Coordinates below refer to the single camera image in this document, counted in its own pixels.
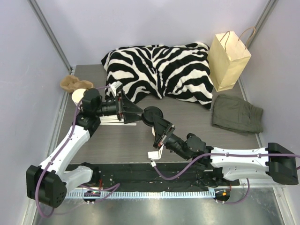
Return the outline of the black plastic cup lid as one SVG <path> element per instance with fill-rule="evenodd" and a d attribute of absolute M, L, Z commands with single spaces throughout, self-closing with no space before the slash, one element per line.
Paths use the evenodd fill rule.
<path fill-rule="evenodd" d="M 163 118 L 163 112 L 160 108 L 156 106 L 148 106 L 144 109 L 142 114 L 142 121 L 145 125 L 152 127 L 154 126 L 154 116 L 158 116 L 160 118 Z"/>

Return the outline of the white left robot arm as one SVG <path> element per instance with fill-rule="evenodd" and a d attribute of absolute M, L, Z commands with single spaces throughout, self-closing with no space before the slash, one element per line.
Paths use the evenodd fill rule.
<path fill-rule="evenodd" d="M 116 115 L 125 124 L 141 120 L 143 109 L 134 104 L 118 89 L 113 101 L 102 100 L 97 89 L 86 90 L 80 111 L 75 113 L 72 125 L 54 152 L 40 165 L 31 165 L 26 171 L 27 196 L 37 207 L 43 203 L 53 209 L 59 207 L 68 192 L 80 185 L 95 187 L 100 181 L 99 167 L 81 163 L 76 169 L 66 169 L 79 149 L 94 135 L 101 117 Z"/>

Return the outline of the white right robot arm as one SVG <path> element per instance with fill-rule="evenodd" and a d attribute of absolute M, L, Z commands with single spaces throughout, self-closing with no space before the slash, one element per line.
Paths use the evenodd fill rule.
<path fill-rule="evenodd" d="M 227 181 L 239 179 L 264 179 L 271 177 L 275 183 L 298 185 L 298 167 L 296 158 L 282 145 L 268 143 L 265 148 L 252 150 L 232 150 L 208 146 L 195 134 L 189 133 L 182 140 L 173 132 L 175 126 L 162 117 L 154 115 L 150 120 L 155 134 L 154 148 L 149 152 L 151 161 L 161 158 L 163 148 L 189 160 L 188 166 L 197 166 L 200 170 L 214 170 L 212 181 L 223 185 Z"/>

